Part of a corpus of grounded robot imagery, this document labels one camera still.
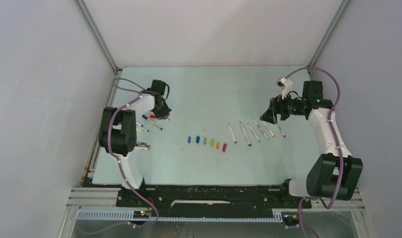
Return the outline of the red cap marker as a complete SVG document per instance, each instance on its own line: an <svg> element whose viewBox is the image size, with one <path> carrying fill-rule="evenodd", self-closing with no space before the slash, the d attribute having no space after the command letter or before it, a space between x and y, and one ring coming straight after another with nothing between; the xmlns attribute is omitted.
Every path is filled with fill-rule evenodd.
<svg viewBox="0 0 402 238"><path fill-rule="evenodd" d="M158 119L155 115L149 115L149 118L151 118L151 119Z"/></svg>

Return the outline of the purple cap marker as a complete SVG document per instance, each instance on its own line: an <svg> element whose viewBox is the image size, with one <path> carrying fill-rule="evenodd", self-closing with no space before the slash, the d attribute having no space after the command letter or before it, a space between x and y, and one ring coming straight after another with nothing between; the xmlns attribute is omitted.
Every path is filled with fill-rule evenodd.
<svg viewBox="0 0 402 238"><path fill-rule="evenodd" d="M285 132L283 131L283 129L281 128L281 126L280 126L278 123L276 124L276 126L277 126L278 130L280 131L280 133L282 134L282 136L283 136L283 137L286 137L286 134L285 134Z"/></svg>

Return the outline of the orange cap marker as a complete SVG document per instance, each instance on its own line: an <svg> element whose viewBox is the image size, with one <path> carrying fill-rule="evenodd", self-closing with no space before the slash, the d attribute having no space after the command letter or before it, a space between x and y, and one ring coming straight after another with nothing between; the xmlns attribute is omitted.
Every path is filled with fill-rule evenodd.
<svg viewBox="0 0 402 238"><path fill-rule="evenodd" d="M267 128L267 130L269 131L270 135L271 135L273 138L275 138L276 136L275 136L274 132L271 130L271 128L269 127L268 123L265 122L265 121L262 121L262 123L263 123L263 125Z"/></svg>

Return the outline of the light blue marker body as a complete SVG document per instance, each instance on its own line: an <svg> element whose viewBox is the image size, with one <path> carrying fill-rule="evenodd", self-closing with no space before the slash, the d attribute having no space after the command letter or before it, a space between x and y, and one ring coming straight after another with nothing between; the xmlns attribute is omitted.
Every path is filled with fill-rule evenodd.
<svg viewBox="0 0 402 238"><path fill-rule="evenodd" d="M235 136L234 131L233 131L233 129L232 129L232 126L231 126L230 124L228 124L228 127L229 127L229 131L230 131L230 134L231 134L233 143L236 144L236 143L237 143L237 139L236 139L236 136Z"/></svg>

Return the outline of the green cap marker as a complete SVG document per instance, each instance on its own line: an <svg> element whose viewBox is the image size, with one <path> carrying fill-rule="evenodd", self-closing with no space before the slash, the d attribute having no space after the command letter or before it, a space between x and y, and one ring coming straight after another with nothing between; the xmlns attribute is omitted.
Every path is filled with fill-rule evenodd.
<svg viewBox="0 0 402 238"><path fill-rule="evenodd" d="M264 135L264 137L266 138L266 140L269 140L268 135L266 134L266 132L262 129L262 127L259 125L258 121L256 119L253 119L253 121L255 122L256 126L258 127L258 129L260 130L260 132Z"/></svg>

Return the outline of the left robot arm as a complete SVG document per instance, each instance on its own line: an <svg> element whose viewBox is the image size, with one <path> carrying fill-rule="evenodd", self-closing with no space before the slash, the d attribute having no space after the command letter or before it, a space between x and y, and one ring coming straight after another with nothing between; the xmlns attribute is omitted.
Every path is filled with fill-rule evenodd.
<svg viewBox="0 0 402 238"><path fill-rule="evenodd" d="M99 145L114 159L121 174L122 186L131 189L128 200L134 206L146 203L147 192L140 189L144 178L138 170L132 151L137 144L137 120L147 119L154 126L162 129L146 115L152 112L156 119L168 120L171 108L166 99L169 96L169 85L154 79L147 89L135 83L141 90L138 96L120 107L106 107L103 110L99 131Z"/></svg>

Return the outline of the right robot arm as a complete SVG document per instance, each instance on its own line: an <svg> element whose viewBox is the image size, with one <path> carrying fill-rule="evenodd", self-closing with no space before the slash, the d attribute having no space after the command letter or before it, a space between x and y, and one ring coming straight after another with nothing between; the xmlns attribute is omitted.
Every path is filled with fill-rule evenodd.
<svg viewBox="0 0 402 238"><path fill-rule="evenodd" d="M358 184L363 163L346 148L332 111L333 102L323 98L320 81L305 81L302 96L293 98L293 82L288 78L277 81L282 93L270 99L260 120L277 124L291 115L304 116L311 125L320 153L306 179L288 179L279 193L284 207L292 207L299 197L321 197L350 200Z"/></svg>

